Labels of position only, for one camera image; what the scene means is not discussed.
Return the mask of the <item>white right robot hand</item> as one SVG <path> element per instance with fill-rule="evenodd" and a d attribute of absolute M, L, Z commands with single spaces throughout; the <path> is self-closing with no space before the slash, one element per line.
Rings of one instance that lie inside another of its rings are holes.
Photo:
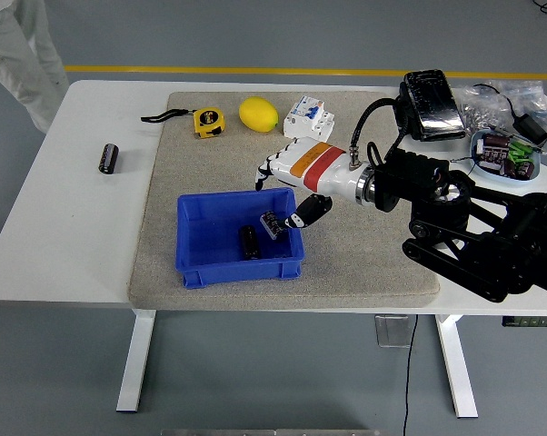
<path fill-rule="evenodd" d="M 289 228 L 304 228 L 332 209 L 334 195 L 367 206 L 373 201 L 373 168 L 362 162 L 352 165 L 343 149 L 304 137 L 266 158 L 256 171 L 255 189 L 261 190 L 268 177 L 303 188 L 311 193 L 285 218 L 268 211 L 260 221 L 272 238 Z"/>

